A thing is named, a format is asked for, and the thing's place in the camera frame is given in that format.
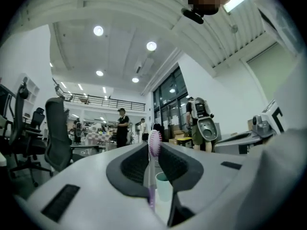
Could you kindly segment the grey backpack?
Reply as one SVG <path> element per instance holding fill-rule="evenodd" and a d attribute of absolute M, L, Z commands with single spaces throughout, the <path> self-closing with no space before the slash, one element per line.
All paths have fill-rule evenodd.
<path fill-rule="evenodd" d="M 197 97 L 191 100 L 190 103 L 191 103 L 191 115 L 194 119 L 211 117 L 211 111 L 209 109 L 206 100 Z"/>

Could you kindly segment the grey round shell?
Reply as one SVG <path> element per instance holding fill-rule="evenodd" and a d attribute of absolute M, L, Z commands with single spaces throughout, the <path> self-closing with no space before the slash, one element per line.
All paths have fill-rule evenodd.
<path fill-rule="evenodd" d="M 211 117 L 198 119 L 198 128 L 206 141 L 213 141 L 218 136 L 216 125 Z"/>

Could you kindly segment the black office chair with headrest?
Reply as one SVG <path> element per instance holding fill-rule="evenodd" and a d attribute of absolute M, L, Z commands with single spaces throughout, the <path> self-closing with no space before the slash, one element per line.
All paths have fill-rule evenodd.
<path fill-rule="evenodd" d="M 27 99 L 28 94 L 26 79 L 24 79 L 16 93 L 13 123 L 9 139 L 9 146 L 14 154 L 16 167 L 10 169 L 9 172 L 11 178 L 14 179 L 17 171 L 28 169 L 33 186 L 38 187 L 38 183 L 33 177 L 33 170 L 48 172 L 50 176 L 53 175 L 53 172 L 42 167 L 40 162 L 35 161 L 38 155 L 45 154 L 47 147 L 41 139 L 41 131 L 27 126 L 23 121 L 24 101 Z"/>

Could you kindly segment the black framed glass door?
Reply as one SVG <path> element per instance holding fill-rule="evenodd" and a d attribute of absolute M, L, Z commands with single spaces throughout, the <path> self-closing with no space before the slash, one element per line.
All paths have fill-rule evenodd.
<path fill-rule="evenodd" d="M 154 122 L 161 126 L 163 141 L 186 129 L 188 91 L 180 68 L 176 68 L 153 92 Z"/>

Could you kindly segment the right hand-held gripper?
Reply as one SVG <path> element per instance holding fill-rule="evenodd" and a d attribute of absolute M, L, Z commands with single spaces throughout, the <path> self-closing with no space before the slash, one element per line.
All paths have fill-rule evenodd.
<path fill-rule="evenodd" d="M 216 142 L 214 152 L 248 154 L 254 146 L 261 145 L 274 135 L 279 135 L 286 130 L 285 118 L 273 99 L 259 115 L 253 116 L 252 131 L 236 134 Z"/>

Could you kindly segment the pink toothbrush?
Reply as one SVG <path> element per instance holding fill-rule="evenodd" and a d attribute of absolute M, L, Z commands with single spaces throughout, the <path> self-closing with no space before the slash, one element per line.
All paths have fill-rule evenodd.
<path fill-rule="evenodd" d="M 148 189 L 149 189 L 149 207 L 155 212 L 155 168 L 158 163 L 159 154 L 161 151 L 162 137 L 159 131 L 151 130 L 148 136 Z"/>

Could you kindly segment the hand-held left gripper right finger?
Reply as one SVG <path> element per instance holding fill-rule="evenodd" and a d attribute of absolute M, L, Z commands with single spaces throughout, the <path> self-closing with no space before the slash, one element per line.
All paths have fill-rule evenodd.
<path fill-rule="evenodd" d="M 207 153 L 163 143 L 159 164 L 173 187 L 170 230 L 239 230 L 239 209 L 260 153 Z"/>

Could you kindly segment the checkered cloth table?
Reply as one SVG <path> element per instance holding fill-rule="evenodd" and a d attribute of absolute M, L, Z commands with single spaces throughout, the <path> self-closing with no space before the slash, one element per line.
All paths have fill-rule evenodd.
<path fill-rule="evenodd" d="M 104 146 L 111 141 L 111 137 L 112 136 L 110 134 L 89 132 L 85 137 L 85 144 Z"/>

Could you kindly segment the long ceiling light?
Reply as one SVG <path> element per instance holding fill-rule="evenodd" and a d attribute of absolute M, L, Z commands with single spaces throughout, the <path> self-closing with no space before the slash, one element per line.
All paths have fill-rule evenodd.
<path fill-rule="evenodd" d="M 223 9 L 229 13 L 230 11 L 232 11 L 235 7 L 237 7 L 239 4 L 241 4 L 242 2 L 244 2 L 245 0 L 230 0 L 228 3 L 226 3 L 223 6 Z"/>

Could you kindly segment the cardboard box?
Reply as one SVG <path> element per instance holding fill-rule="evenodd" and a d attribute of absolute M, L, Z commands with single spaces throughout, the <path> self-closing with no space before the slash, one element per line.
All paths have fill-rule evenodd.
<path fill-rule="evenodd" d="M 191 141 L 191 137 L 188 136 L 188 133 L 184 130 L 174 131 L 174 137 L 169 139 L 168 142 L 174 145 L 182 145 Z"/>

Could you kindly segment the white wall shelf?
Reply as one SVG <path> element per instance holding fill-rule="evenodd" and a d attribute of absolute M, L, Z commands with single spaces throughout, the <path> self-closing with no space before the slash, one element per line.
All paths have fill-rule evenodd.
<path fill-rule="evenodd" d="M 35 84 L 35 82 L 26 73 L 20 73 L 17 78 L 14 90 L 17 91 L 19 86 L 23 82 L 26 83 L 28 93 L 29 93 L 26 101 L 29 104 L 34 105 L 36 102 L 37 96 L 39 94 L 40 88 Z"/>

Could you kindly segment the pale mint cup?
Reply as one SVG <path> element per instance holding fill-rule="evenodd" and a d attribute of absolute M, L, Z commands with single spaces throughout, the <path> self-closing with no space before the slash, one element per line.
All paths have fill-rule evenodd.
<path fill-rule="evenodd" d="M 163 202 L 170 201 L 173 195 L 173 187 L 167 179 L 164 172 L 160 172 L 155 176 L 157 192 L 159 198 Z"/>

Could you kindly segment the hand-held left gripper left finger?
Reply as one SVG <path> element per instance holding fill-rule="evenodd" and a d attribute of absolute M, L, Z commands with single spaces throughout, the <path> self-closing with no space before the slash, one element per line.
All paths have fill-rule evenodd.
<path fill-rule="evenodd" d="M 15 196 L 18 206 L 42 230 L 166 230 L 150 209 L 147 198 L 118 191 L 108 180 L 108 164 L 121 155 L 130 156 L 146 144 L 133 144 L 85 157 L 38 187 L 27 200 Z M 72 202 L 58 222 L 42 211 L 67 184 L 78 186 Z"/>

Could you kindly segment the ceiling air vent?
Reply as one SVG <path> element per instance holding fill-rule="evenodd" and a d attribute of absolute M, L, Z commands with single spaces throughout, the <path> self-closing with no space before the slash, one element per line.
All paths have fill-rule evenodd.
<path fill-rule="evenodd" d="M 150 57 L 146 58 L 139 57 L 134 67 L 135 73 L 141 75 L 147 74 L 150 68 L 152 67 L 153 63 L 154 60 Z"/>

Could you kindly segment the black mezzanine railing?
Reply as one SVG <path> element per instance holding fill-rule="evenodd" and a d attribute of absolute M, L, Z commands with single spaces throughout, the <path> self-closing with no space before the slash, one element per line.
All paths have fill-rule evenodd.
<path fill-rule="evenodd" d="M 145 104 L 144 103 L 137 103 L 131 101 L 124 101 L 124 100 L 117 100 L 108 97 L 98 97 L 98 96 L 91 96 L 91 95 L 84 95 L 78 93 L 71 93 L 69 91 L 64 90 L 61 83 L 58 83 L 54 79 L 55 90 L 57 92 L 58 97 L 62 96 L 64 101 L 77 103 L 77 104 L 86 104 L 92 106 L 99 106 L 99 107 L 108 107 L 108 108 L 115 108 L 120 109 L 124 108 L 125 110 L 133 110 L 133 111 L 145 111 Z"/>

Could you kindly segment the person's white shirt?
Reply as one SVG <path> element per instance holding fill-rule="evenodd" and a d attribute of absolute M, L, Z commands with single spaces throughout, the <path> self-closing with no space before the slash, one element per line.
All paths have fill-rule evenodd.
<path fill-rule="evenodd" d="M 290 225 L 299 200 L 293 197 L 307 171 L 307 46 L 279 0 L 254 0 L 263 24 L 295 56 L 295 66 L 275 92 L 288 129 L 263 147 L 254 181 L 237 215 L 236 230 L 256 230 L 273 216 L 269 228 Z"/>

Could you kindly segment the black mesh office chair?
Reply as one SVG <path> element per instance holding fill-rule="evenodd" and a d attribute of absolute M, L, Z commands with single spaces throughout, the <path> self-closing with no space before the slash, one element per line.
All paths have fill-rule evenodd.
<path fill-rule="evenodd" d="M 74 154 L 71 148 L 63 99 L 50 98 L 45 108 L 48 127 L 45 160 L 55 171 L 61 172 L 70 164 L 82 159 L 83 156 Z"/>

